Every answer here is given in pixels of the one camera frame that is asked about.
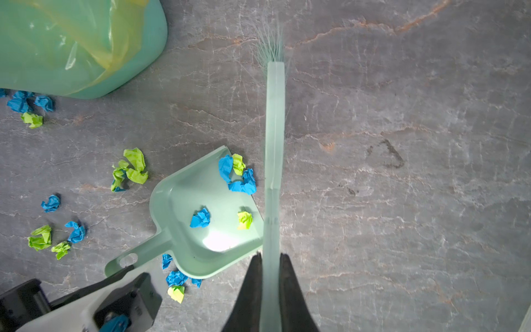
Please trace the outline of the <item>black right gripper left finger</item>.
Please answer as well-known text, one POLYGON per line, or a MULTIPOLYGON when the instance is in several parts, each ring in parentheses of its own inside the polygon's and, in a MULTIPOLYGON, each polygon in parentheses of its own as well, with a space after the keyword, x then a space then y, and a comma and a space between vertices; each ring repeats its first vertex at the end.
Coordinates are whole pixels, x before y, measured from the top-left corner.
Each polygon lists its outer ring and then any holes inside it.
POLYGON ((262 282, 262 258, 258 253, 250 261, 235 305, 222 332, 259 331, 262 282))

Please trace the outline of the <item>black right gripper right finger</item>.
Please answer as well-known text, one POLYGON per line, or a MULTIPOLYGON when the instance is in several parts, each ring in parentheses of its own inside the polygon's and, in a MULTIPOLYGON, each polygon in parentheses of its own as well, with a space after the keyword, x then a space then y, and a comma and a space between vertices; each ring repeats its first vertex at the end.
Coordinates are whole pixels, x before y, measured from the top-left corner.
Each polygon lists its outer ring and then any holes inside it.
POLYGON ((282 331, 318 332, 304 295, 301 291, 297 275, 287 254, 280 255, 279 272, 279 305, 282 331))

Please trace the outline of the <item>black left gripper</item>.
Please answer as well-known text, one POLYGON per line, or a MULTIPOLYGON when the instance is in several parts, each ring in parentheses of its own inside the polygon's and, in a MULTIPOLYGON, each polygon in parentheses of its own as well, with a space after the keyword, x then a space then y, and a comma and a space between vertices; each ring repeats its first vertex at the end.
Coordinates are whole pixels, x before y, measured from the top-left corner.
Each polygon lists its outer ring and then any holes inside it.
MULTIPOLYGON (((16 331, 28 322, 120 281, 133 269, 132 266, 123 268, 101 282, 84 287, 52 302, 48 301, 41 289, 40 280, 31 279, 24 282, 1 294, 1 330, 16 331)), ((131 286, 126 286, 124 290, 116 289, 102 303, 102 307, 97 308, 91 314, 91 318, 99 330, 124 331, 130 325, 130 311, 134 302, 135 291, 131 286)))

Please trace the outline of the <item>mint green dustpan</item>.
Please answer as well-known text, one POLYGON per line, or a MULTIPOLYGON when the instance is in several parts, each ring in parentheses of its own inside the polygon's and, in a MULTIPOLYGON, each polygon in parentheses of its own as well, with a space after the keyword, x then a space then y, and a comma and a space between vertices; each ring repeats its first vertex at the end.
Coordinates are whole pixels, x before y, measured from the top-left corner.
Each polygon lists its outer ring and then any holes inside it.
POLYGON ((258 251, 264 220, 252 196, 221 178, 218 162, 228 154, 221 146, 159 182, 149 200, 156 234, 111 260, 105 275, 127 255, 137 255, 138 268, 168 253, 186 276, 206 279, 258 251))

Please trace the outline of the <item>mint green hand brush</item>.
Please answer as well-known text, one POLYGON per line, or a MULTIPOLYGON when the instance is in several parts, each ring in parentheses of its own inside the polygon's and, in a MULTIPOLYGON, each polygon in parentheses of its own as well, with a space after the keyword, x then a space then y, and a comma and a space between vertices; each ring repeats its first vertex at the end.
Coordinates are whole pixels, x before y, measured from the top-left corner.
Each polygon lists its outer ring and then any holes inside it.
POLYGON ((281 331, 279 301, 280 196, 286 117, 286 64, 280 28, 258 30, 257 59, 266 79, 264 150, 264 243, 260 331, 281 331))

